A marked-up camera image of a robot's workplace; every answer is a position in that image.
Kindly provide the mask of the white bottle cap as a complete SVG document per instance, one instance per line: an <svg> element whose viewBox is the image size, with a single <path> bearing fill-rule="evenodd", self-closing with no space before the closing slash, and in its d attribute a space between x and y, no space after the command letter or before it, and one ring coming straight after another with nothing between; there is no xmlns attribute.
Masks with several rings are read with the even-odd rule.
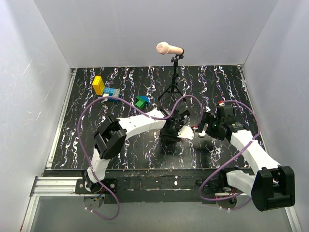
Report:
<svg viewBox="0 0 309 232"><path fill-rule="evenodd" d="M198 133L198 136L199 136L200 138L204 138L204 137L206 136L206 132L203 130L202 132L199 132L199 133Z"/></svg>

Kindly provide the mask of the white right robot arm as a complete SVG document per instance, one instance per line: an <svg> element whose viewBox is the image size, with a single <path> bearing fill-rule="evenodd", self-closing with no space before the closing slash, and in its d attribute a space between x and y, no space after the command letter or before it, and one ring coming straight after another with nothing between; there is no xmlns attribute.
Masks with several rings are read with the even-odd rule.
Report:
<svg viewBox="0 0 309 232"><path fill-rule="evenodd" d="M216 114L204 112L197 131L212 138L227 139L243 156L253 170L248 175L238 168L228 168L223 164L200 185L199 192L215 175L219 188L229 192L233 188L247 194L254 206L261 212L291 207L295 204L295 173L290 166L282 166L275 161L258 143L247 126L236 120L232 105L223 101L216 107Z"/></svg>

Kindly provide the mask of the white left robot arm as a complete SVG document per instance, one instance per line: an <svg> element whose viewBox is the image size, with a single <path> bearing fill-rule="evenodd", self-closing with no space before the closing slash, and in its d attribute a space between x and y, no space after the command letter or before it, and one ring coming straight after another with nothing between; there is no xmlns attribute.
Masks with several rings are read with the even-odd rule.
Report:
<svg viewBox="0 0 309 232"><path fill-rule="evenodd" d="M159 137L179 142L181 139L192 140L194 131L187 126L190 113L178 110L168 119L168 111L154 109L145 115L127 118L108 116L94 134L93 156L89 167L83 172L86 190L98 193L102 190L103 180L110 160L122 150L125 141L129 138L151 130L160 130Z"/></svg>

